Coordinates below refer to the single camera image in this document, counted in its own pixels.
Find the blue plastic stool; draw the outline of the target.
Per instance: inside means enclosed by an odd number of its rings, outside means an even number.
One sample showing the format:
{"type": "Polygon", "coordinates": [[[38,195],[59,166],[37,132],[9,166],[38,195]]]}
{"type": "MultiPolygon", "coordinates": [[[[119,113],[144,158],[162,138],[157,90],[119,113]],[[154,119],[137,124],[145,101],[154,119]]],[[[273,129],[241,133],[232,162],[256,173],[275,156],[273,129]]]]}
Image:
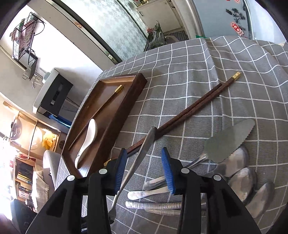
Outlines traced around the blue plastic stool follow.
{"type": "Polygon", "coordinates": [[[65,118],[63,118],[63,117],[61,117],[61,116],[54,116],[53,114],[50,114],[50,115],[49,115],[49,118],[50,118],[51,120],[57,121],[58,123],[66,126],[67,128],[70,128],[71,125],[72,125],[72,122],[71,122],[71,121],[69,121],[69,120],[67,120],[67,119],[65,119],[65,118]]]}

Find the white kitchen cabinet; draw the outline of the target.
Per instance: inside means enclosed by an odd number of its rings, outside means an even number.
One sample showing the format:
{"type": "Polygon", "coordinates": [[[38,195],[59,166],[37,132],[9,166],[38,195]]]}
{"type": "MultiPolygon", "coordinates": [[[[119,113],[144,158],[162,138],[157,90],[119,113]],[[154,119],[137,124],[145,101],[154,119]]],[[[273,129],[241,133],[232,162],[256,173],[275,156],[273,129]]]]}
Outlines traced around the white kitchen cabinet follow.
{"type": "Polygon", "coordinates": [[[148,1],[136,7],[139,17],[147,28],[160,24],[165,34],[184,30],[183,23],[172,1],[148,1]]]}

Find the silver refrigerator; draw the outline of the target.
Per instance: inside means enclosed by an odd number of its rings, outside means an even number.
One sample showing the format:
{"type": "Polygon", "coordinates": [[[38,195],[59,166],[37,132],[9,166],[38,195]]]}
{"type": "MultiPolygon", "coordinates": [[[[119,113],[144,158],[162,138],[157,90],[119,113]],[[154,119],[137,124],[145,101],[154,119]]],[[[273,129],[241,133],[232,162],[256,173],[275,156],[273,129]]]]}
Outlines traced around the silver refrigerator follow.
{"type": "Polygon", "coordinates": [[[253,39],[246,1],[178,1],[190,38],[241,36],[253,39]]]}

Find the dark brown wooden tray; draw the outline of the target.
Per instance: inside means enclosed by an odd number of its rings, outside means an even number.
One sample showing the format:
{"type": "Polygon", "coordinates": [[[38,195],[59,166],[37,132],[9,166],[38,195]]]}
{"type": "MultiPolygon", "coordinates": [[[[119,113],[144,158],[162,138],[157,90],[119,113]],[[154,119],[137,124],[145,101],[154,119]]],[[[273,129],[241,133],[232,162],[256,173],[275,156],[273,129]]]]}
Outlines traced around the dark brown wooden tray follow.
{"type": "Polygon", "coordinates": [[[68,171],[77,178],[91,175],[108,161],[110,151],[122,129],[129,113],[136,100],[146,86],[147,79],[143,74],[128,74],[100,79],[82,104],[72,126],[68,132],[62,157],[68,171]],[[119,85],[123,89],[94,117],[96,120],[98,133],[96,139],[84,152],[84,156],[75,168],[75,158],[84,142],[87,129],[74,143],[69,146],[86,125],[93,114],[107,101],[119,85]]]}

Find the steel spoon textured handle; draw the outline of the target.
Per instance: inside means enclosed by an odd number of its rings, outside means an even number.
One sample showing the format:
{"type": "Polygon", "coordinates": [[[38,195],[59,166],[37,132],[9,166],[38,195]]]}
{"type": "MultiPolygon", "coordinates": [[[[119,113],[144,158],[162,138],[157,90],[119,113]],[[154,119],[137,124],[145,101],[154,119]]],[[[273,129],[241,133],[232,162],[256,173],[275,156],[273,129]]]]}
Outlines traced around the steel spoon textured handle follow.
{"type": "MultiPolygon", "coordinates": [[[[238,198],[245,202],[252,193],[257,181],[255,171],[251,168],[243,168],[238,171],[228,182],[228,185],[236,193],[238,198]]],[[[162,187],[151,191],[131,191],[128,193],[128,201],[125,202],[127,208],[145,210],[150,213],[165,215],[179,215],[182,203],[144,203],[137,202],[137,199],[150,195],[163,194],[169,192],[168,188],[162,187]]]]}

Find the wooden bookshelf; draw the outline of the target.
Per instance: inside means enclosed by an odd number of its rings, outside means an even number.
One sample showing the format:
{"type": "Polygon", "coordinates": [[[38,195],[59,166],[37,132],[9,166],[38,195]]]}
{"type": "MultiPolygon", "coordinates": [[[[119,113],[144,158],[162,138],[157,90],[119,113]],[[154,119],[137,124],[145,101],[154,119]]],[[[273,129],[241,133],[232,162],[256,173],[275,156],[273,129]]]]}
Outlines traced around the wooden bookshelf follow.
{"type": "Polygon", "coordinates": [[[42,163],[46,150],[55,152],[60,141],[60,130],[31,118],[15,109],[6,101],[1,101],[4,107],[13,114],[8,142],[16,155],[13,159],[12,180],[16,192],[16,199],[26,202],[30,200],[33,185],[33,171],[35,164],[42,163]]]}

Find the white wash basin black cabinet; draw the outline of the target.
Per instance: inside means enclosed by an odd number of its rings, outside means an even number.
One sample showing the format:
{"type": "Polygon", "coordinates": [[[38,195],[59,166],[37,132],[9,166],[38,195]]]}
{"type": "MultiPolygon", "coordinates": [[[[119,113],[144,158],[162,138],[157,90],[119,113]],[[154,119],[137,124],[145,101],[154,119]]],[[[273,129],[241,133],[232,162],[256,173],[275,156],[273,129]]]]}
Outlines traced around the white wash basin black cabinet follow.
{"type": "Polygon", "coordinates": [[[58,116],[73,84],[55,69],[47,74],[47,79],[33,103],[32,112],[40,113],[43,109],[44,112],[58,116]]]}

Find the grey checked tablecloth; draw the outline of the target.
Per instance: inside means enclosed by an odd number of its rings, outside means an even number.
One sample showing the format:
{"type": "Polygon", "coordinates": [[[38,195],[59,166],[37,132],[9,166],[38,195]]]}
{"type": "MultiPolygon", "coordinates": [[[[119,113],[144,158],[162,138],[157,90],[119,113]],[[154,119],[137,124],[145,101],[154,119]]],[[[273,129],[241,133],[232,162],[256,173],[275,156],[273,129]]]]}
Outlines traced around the grey checked tablecloth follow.
{"type": "Polygon", "coordinates": [[[125,207],[133,189],[163,175],[161,149],[187,164],[219,131],[242,120],[255,125],[244,141],[260,189],[271,181],[275,195],[255,219],[262,233],[273,228],[287,204],[287,43],[239,36],[198,38],[161,46],[99,75],[106,79],[142,73],[147,79],[109,155],[135,148],[151,127],[178,114],[179,123],[159,138],[117,203],[112,233],[176,233],[178,218],[125,207]]]}

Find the steel spoon smooth handle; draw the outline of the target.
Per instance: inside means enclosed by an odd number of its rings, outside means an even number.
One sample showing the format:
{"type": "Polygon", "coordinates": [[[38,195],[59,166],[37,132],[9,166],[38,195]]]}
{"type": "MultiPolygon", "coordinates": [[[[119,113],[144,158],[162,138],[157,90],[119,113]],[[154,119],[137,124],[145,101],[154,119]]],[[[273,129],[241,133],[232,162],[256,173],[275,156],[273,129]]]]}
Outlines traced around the steel spoon smooth handle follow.
{"type": "MultiPolygon", "coordinates": [[[[245,146],[240,146],[231,155],[229,155],[223,162],[218,163],[214,170],[202,175],[204,177],[212,177],[214,174],[220,174],[223,177],[232,177],[241,169],[248,167],[249,155],[245,146]]],[[[130,191],[127,194],[129,200],[137,200],[150,195],[157,195],[168,193],[169,189],[166,184],[165,176],[155,178],[147,181],[144,184],[143,191],[130,191]]]]}

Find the bag of vegetables on floor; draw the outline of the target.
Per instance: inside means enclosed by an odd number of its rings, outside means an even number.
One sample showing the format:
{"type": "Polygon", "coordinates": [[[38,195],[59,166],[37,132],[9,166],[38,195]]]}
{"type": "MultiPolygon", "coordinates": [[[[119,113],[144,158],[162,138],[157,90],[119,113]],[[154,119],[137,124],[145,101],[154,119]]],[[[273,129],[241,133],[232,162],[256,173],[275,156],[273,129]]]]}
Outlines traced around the bag of vegetables on floor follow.
{"type": "Polygon", "coordinates": [[[159,22],[153,28],[147,28],[148,32],[148,44],[147,50],[152,50],[164,46],[166,44],[165,36],[161,29],[159,22]]]}

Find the white ceramic spoon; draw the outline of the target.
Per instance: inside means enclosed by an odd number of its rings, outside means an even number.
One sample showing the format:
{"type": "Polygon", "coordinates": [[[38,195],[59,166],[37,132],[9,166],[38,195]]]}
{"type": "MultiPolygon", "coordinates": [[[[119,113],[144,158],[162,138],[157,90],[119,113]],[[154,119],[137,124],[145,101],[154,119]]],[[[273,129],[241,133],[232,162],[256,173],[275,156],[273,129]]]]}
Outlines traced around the white ceramic spoon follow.
{"type": "Polygon", "coordinates": [[[79,152],[75,158],[75,161],[74,161],[74,165],[75,165],[76,169],[78,168],[78,164],[84,156],[85,150],[96,139],[97,133],[98,133],[98,127],[97,127],[96,120],[91,119],[89,121],[89,124],[88,124],[88,129],[87,129],[85,140],[84,140],[84,142],[83,142],[83,144],[82,144],[82,146],[81,146],[81,148],[80,148],[80,150],[79,150],[79,152]]]}

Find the frosted sliding glass door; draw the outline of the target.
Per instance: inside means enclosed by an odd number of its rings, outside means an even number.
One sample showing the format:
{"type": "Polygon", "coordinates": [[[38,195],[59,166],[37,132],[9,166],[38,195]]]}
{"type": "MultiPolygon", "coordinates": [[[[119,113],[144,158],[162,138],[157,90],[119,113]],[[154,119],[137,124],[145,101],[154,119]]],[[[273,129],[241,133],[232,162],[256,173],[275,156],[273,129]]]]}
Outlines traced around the frosted sliding glass door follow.
{"type": "Polygon", "coordinates": [[[147,50],[147,27],[133,1],[48,1],[114,63],[147,50]]]}

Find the steel fork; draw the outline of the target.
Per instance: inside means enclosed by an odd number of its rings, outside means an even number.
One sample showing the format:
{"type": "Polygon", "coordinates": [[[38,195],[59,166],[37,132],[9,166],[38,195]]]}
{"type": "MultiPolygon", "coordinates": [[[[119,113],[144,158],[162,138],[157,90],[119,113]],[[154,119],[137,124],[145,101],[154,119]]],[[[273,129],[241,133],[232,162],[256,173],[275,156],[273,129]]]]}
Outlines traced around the steel fork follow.
{"type": "Polygon", "coordinates": [[[151,127],[151,129],[149,130],[146,137],[144,137],[142,140],[138,141],[137,143],[135,143],[133,145],[133,149],[131,151],[132,153],[135,152],[136,149],[138,149],[138,148],[140,148],[140,149],[138,150],[138,154],[137,154],[134,162],[132,163],[126,177],[123,179],[123,181],[121,183],[120,190],[118,191],[118,193],[115,195],[115,197],[113,199],[111,209],[108,212],[108,218],[109,218],[110,224],[113,224],[114,220],[116,218],[116,204],[117,204],[117,201],[118,201],[118,198],[119,198],[121,192],[123,191],[123,189],[125,188],[125,186],[129,182],[129,180],[132,178],[135,171],[138,169],[139,165],[141,164],[141,162],[145,158],[145,156],[147,155],[147,152],[148,152],[150,146],[153,144],[153,142],[155,140],[156,133],[157,133],[157,128],[151,127]]]}

